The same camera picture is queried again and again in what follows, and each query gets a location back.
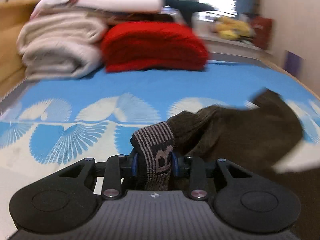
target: white feather pattern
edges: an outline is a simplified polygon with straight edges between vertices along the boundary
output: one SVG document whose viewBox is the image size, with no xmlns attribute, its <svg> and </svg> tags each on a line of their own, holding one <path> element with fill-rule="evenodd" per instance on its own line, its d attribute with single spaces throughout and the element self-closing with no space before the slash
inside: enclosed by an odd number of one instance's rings
<svg viewBox="0 0 320 240">
<path fill-rule="evenodd" d="M 31 127 L 32 123 L 0 123 L 4 132 L 0 135 L 0 149 L 19 140 Z"/>
<path fill-rule="evenodd" d="M 319 101 L 311 101 L 309 100 L 309 104 L 311 105 L 311 107 L 313 108 L 313 110 L 320 115 L 320 104 Z"/>
<path fill-rule="evenodd" d="M 320 142 L 320 128 L 314 121 L 315 118 L 319 118 L 318 106 L 316 103 L 309 101 L 311 107 L 306 106 L 304 103 L 288 100 L 286 104 L 295 112 L 299 117 L 302 127 L 305 133 L 308 135 L 305 138 L 310 139 L 313 143 Z"/>
<path fill-rule="evenodd" d="M 13 121 L 15 120 L 22 109 L 22 103 L 18 102 L 14 106 L 9 107 L 4 113 L 1 113 L 0 121 Z"/>
<path fill-rule="evenodd" d="M 201 108 L 211 105 L 228 106 L 228 104 L 226 104 L 225 102 L 212 98 L 183 98 L 170 106 L 167 117 L 170 118 L 181 113 L 182 111 L 196 113 Z"/>
<path fill-rule="evenodd" d="M 258 106 L 256 106 L 254 103 L 252 103 L 250 101 L 245 101 L 244 105 L 249 109 L 257 109 L 257 108 L 259 108 Z"/>
<path fill-rule="evenodd" d="M 160 121 L 158 111 L 130 93 L 119 96 L 114 115 L 120 122 L 156 123 Z"/>
<path fill-rule="evenodd" d="M 119 97 L 102 98 L 82 109 L 75 121 L 102 121 L 108 118 L 116 109 Z"/>
<path fill-rule="evenodd" d="M 158 112 L 142 99 L 125 93 L 119 97 L 102 98 L 82 109 L 75 121 L 102 121 L 114 115 L 119 122 L 155 123 Z"/>
<path fill-rule="evenodd" d="M 101 138 L 107 129 L 107 122 L 96 125 L 75 124 L 66 129 L 48 154 L 44 163 L 68 163 Z"/>
<path fill-rule="evenodd" d="M 62 99 L 47 99 L 38 102 L 22 112 L 19 120 L 36 120 L 49 122 L 67 122 L 71 114 L 71 105 Z"/>
</svg>

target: sock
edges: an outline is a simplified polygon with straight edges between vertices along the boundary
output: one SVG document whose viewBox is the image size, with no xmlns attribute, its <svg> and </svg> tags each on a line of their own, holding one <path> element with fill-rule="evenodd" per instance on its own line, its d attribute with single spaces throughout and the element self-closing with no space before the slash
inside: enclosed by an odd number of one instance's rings
<svg viewBox="0 0 320 240">
<path fill-rule="evenodd" d="M 130 140 L 138 153 L 136 189 L 168 190 L 174 138 L 169 125 L 159 122 L 135 131 Z"/>
</svg>

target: blue bedsheet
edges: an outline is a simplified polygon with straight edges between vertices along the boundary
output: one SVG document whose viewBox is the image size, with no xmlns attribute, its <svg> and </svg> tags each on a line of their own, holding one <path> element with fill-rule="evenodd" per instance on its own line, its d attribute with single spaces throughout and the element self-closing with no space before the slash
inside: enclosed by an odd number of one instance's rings
<svg viewBox="0 0 320 240">
<path fill-rule="evenodd" d="M 40 165 L 106 160 L 129 154 L 139 127 L 212 104 L 244 108 L 264 87 L 298 114 L 305 140 L 319 143 L 320 103 L 300 84 L 271 69 L 214 62 L 204 72 L 101 70 L 91 79 L 41 81 L 1 117 L 0 154 L 19 145 Z"/>
</svg>

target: mattress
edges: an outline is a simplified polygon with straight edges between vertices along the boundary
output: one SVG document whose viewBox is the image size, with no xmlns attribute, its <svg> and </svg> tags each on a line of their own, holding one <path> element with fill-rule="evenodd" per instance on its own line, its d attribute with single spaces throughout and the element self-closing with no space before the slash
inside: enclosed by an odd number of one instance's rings
<svg viewBox="0 0 320 240">
<path fill-rule="evenodd" d="M 41 81 L 0 117 L 0 237 L 14 231 L 8 212 L 21 187 L 86 157 L 129 154 L 132 133 L 183 110 L 213 104 L 237 108 L 262 89 L 295 111 L 304 139 L 275 165 L 277 172 L 320 165 L 320 101 L 289 76 L 255 65 L 210 61 L 206 71 L 147 70 L 79 80 Z"/>
</svg>

